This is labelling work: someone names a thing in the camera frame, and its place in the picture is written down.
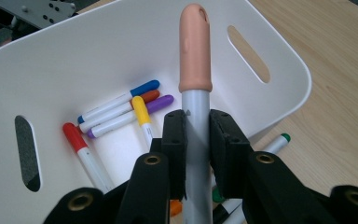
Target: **blue marker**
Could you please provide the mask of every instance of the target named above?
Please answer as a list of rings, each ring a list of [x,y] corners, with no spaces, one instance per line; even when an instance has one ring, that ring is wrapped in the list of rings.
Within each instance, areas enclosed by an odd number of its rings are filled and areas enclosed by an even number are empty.
[[[91,111],[86,112],[85,114],[80,116],[77,119],[77,121],[79,122],[79,124],[81,124],[86,120],[95,118],[98,115],[100,115],[108,110],[111,110],[119,105],[127,103],[134,96],[139,96],[141,94],[144,94],[145,92],[156,90],[158,88],[158,86],[159,86],[159,82],[157,80],[151,80],[142,86],[139,86],[133,90],[130,90],[130,91],[118,96],[118,98],[116,98],[112,101],[109,101],[104,105],[98,106],[98,107],[92,109]]]

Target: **table surface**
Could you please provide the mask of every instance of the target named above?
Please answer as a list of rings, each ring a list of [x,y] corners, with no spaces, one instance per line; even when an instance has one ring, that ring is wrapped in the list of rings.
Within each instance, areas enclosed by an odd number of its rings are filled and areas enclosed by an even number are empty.
[[[324,195],[337,185],[358,187],[358,6],[348,0],[250,2],[312,75],[309,100],[254,149],[289,133],[292,142],[279,156],[305,186]],[[180,215],[172,218],[181,222]]]

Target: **purple marker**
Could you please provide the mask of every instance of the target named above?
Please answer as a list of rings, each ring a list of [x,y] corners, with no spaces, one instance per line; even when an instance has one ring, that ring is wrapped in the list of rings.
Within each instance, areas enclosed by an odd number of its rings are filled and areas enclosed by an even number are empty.
[[[162,96],[150,103],[146,104],[147,112],[149,114],[152,114],[170,104],[173,102],[173,96],[171,95],[165,95]],[[116,130],[119,127],[122,127],[128,123],[131,123],[136,120],[136,114],[132,110],[126,114],[123,114],[115,119],[111,119],[105,123],[99,124],[93,128],[91,128],[87,132],[87,136],[89,138],[97,138],[102,136],[105,133],[111,132],[113,130]]]

